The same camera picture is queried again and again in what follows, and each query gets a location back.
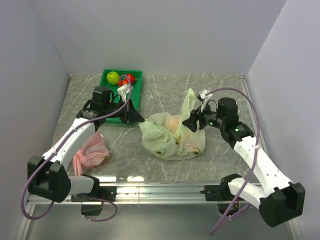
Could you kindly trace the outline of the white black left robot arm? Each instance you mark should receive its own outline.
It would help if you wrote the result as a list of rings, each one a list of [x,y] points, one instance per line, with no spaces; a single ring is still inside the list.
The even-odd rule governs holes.
[[[77,113],[71,127],[63,137],[41,157],[33,156],[27,163],[28,180],[23,192],[29,192],[56,203],[67,196],[83,194],[89,201],[101,195],[100,181],[89,175],[68,176],[66,169],[81,146],[90,138],[107,118],[119,118],[123,123],[144,122],[144,118],[133,106],[133,88],[125,85],[120,94],[121,101],[111,99],[112,90],[97,86],[92,98]]]

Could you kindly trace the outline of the light green plastic bag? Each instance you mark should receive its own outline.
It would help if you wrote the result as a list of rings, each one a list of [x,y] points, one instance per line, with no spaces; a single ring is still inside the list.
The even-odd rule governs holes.
[[[190,88],[184,97],[181,114],[155,113],[140,122],[144,149],[167,161],[187,160],[201,155],[206,146],[205,131],[192,132],[182,124],[189,118],[196,100],[196,94]]]

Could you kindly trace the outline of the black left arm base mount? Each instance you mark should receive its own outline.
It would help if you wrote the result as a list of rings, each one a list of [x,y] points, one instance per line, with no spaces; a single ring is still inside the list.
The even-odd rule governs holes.
[[[100,186],[96,193],[80,193],[72,195],[72,203],[81,203],[81,214],[84,219],[92,222],[104,222],[112,219],[118,213],[118,207],[115,204],[117,194],[116,186]],[[104,205],[109,204],[114,207],[114,213],[104,219],[96,219],[102,213]]]

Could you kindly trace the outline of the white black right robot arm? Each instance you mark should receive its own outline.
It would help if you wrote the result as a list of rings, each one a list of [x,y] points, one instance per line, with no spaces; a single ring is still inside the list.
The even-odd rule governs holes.
[[[285,176],[257,143],[253,131],[239,120],[238,106],[233,98],[218,100],[216,111],[208,104],[209,96],[199,95],[201,106],[192,110],[183,125],[192,132],[206,126],[220,130],[222,138],[253,168],[260,186],[246,183],[239,174],[221,179],[220,185],[206,185],[202,191],[207,201],[245,200],[259,210],[264,222],[276,227],[303,213],[306,190]]]

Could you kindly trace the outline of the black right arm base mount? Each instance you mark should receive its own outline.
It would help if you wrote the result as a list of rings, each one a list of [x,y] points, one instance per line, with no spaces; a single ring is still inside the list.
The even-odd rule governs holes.
[[[217,202],[218,211],[223,215],[227,210],[229,204],[223,203],[226,201],[232,201],[234,195],[228,190],[225,190],[221,185],[205,185],[204,189],[200,191],[201,194],[205,195],[207,202]]]

